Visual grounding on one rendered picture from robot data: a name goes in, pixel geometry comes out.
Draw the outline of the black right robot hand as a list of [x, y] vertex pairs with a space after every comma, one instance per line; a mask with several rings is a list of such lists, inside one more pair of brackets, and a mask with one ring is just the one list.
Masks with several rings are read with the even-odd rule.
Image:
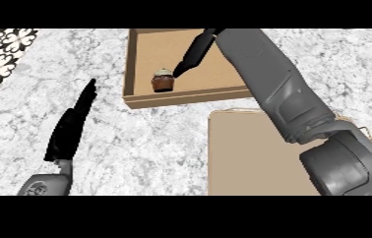
[[199, 66], [215, 38], [222, 31], [222, 29], [203, 29], [203, 32], [194, 37], [182, 59], [174, 68], [174, 78], [178, 78], [185, 71]]

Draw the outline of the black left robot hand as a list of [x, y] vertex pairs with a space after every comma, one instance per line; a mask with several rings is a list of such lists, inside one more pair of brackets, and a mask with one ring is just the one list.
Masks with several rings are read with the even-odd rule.
[[91, 103], [97, 96], [95, 80], [91, 79], [78, 96], [75, 105], [67, 108], [51, 131], [45, 147], [44, 161], [70, 160], [79, 145], [79, 138]]

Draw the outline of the brown cardboard box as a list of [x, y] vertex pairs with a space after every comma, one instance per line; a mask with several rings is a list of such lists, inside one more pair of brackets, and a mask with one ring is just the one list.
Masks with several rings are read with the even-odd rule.
[[[122, 98], [131, 109], [250, 96], [215, 43], [200, 60], [187, 52], [202, 29], [129, 29]], [[174, 76], [172, 91], [156, 92], [153, 74]]]

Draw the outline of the chocolate cupcake with white frosting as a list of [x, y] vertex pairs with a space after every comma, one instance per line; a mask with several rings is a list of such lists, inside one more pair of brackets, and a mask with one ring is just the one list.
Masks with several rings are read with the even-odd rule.
[[159, 69], [153, 73], [150, 83], [154, 92], [172, 91], [174, 78], [171, 71], [168, 69]]

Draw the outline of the beige tray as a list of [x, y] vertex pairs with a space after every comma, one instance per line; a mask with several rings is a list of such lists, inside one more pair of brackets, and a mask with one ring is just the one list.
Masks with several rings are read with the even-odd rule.
[[283, 141], [262, 111], [215, 111], [208, 148], [212, 196], [372, 196], [372, 141], [343, 117], [298, 145]]

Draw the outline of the black and white patterned tile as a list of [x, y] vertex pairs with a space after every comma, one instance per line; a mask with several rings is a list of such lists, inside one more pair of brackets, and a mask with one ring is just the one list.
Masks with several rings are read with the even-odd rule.
[[0, 29], [0, 84], [11, 75], [17, 60], [38, 37], [36, 29]]

